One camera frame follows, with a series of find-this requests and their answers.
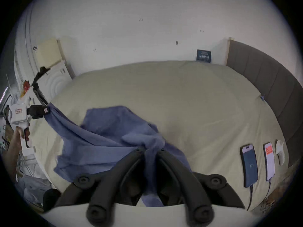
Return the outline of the person's left hand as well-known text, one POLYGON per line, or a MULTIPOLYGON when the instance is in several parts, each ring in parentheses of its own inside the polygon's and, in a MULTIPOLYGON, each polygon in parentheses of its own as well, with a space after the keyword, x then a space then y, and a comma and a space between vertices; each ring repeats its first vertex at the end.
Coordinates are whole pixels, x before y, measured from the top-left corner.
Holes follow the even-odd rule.
POLYGON ((24 140, 26 140, 26 142, 28 142, 29 135, 30 135, 29 127, 23 129, 19 126, 16 126, 9 149, 12 149, 14 151, 17 151, 17 150, 20 151, 21 150, 21 139, 24 139, 24 140))

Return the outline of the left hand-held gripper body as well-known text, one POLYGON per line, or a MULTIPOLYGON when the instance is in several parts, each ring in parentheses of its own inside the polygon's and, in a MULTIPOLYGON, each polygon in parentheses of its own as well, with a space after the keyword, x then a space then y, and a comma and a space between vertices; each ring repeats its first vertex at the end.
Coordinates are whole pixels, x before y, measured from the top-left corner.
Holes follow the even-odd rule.
POLYGON ((25 132, 29 128, 30 120, 37 115, 35 110, 38 105, 13 104, 9 110, 9 122, 17 127, 20 134, 21 152, 23 156, 34 154, 34 149, 29 147, 25 132))

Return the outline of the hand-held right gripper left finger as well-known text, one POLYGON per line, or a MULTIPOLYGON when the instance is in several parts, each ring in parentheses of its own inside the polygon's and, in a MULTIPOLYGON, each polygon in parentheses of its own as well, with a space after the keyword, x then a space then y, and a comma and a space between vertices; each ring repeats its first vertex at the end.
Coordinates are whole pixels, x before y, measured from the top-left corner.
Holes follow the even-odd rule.
POLYGON ((92 225, 112 224, 114 205, 136 206, 146 188, 145 151, 133 150, 108 171, 78 175, 55 207, 88 203, 86 218, 92 225))

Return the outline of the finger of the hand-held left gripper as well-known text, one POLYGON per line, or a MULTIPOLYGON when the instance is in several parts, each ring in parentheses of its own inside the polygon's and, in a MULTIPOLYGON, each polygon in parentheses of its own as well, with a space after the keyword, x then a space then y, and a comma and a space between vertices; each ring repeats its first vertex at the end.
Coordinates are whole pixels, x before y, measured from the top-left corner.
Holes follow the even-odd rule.
POLYGON ((38 105, 38 119, 43 118, 45 115, 50 113, 49 106, 38 105))

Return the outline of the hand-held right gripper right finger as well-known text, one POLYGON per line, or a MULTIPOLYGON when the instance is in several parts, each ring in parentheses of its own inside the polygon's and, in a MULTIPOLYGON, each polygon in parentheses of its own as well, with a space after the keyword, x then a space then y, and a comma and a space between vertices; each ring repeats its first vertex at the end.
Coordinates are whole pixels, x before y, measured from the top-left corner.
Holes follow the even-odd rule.
POLYGON ((226 178, 219 174, 205 175, 191 172, 168 151, 156 154, 157 171, 161 168, 168 173, 174 197, 168 197, 168 204, 185 204, 188 225, 210 225, 214 220, 213 205, 244 210, 245 206, 226 178))

